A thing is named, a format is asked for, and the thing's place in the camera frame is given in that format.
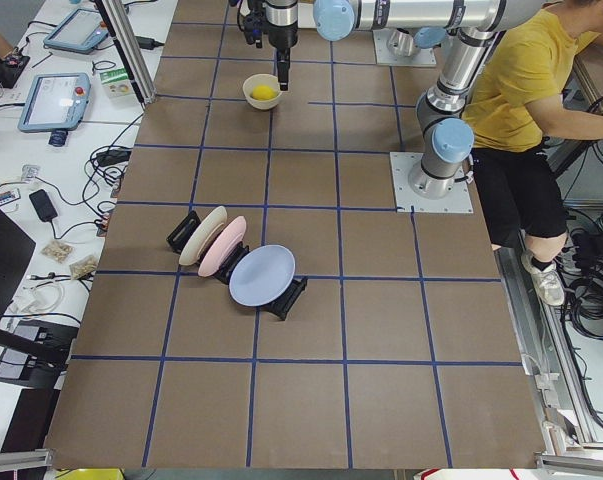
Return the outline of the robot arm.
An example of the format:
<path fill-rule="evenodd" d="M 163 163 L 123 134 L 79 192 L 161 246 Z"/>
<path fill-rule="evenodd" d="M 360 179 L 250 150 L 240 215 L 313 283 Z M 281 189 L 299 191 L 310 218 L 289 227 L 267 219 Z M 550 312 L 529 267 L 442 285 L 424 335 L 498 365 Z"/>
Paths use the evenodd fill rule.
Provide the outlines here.
<path fill-rule="evenodd" d="M 320 35 L 334 42 L 354 30 L 507 30 L 531 18 L 541 6 L 540 1 L 316 1 L 312 14 Z M 237 15 L 247 44 L 260 48 L 268 40 L 276 50 L 276 73 L 283 91 L 289 88 L 290 56 L 298 41 L 298 19 L 296 1 L 250 1 L 248 13 Z"/>
<path fill-rule="evenodd" d="M 424 198 L 445 197 L 471 153 L 474 134 L 461 113 L 495 37 L 494 31 L 458 29 L 436 83 L 417 102 L 424 153 L 408 179 L 412 190 Z"/>

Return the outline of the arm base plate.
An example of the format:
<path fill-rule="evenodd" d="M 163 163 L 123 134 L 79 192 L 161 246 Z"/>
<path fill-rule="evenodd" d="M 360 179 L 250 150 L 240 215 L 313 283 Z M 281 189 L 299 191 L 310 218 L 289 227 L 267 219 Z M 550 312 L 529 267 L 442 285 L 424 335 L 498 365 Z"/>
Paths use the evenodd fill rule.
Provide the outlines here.
<path fill-rule="evenodd" d="M 390 170 L 395 209 L 402 213 L 473 214 L 463 165 L 446 179 L 430 177 L 422 170 L 423 154 L 391 152 Z"/>
<path fill-rule="evenodd" d="M 385 66 L 434 68 L 436 58 L 432 48 L 419 48 L 415 39 L 397 29 L 373 32 L 376 63 Z"/>

